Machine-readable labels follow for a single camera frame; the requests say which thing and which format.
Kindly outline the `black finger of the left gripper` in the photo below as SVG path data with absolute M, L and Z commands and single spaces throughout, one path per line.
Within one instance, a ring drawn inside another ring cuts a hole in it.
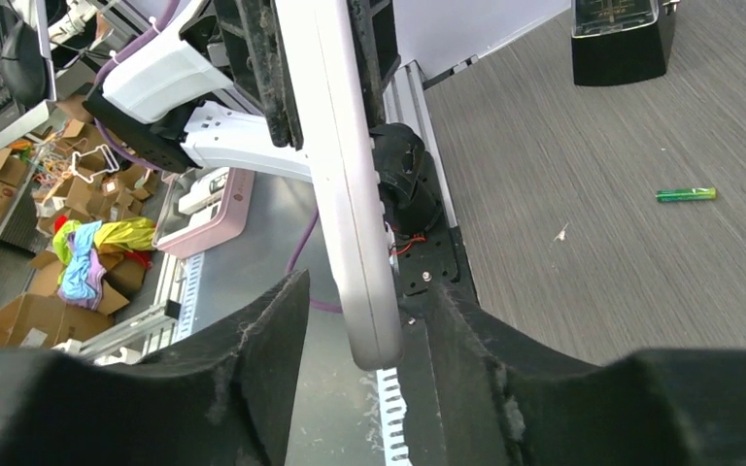
M 300 150 L 303 136 L 276 4 L 215 0 L 214 7 L 235 86 L 265 116 L 274 146 Z

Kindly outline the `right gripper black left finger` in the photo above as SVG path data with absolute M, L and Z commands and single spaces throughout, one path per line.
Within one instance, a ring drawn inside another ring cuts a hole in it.
M 310 276 L 133 365 L 0 349 L 0 465 L 282 465 Z

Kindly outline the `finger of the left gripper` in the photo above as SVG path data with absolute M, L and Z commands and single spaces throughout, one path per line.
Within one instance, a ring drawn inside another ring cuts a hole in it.
M 393 2 L 349 0 L 350 25 L 365 110 L 383 110 L 384 92 L 400 65 Z

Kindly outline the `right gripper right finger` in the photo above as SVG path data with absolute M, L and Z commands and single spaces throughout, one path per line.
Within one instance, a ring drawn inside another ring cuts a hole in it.
M 642 349 L 596 366 L 447 287 L 427 336 L 453 465 L 746 465 L 746 349 Z

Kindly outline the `white grey remote control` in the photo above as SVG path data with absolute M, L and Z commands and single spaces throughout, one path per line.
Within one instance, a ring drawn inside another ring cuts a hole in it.
M 403 336 L 389 238 L 344 1 L 279 1 L 290 81 L 356 365 L 398 364 Z

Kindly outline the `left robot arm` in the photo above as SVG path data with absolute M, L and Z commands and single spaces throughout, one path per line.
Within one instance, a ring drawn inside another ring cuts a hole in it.
M 445 216 L 434 165 L 417 133 L 386 120 L 400 62 L 391 3 L 349 1 L 338 13 L 346 45 L 307 44 L 311 71 L 294 80 L 274 2 L 179 11 L 101 69 L 85 108 L 138 163 L 301 179 L 331 230 L 354 237 L 380 218 L 399 238 L 427 235 Z

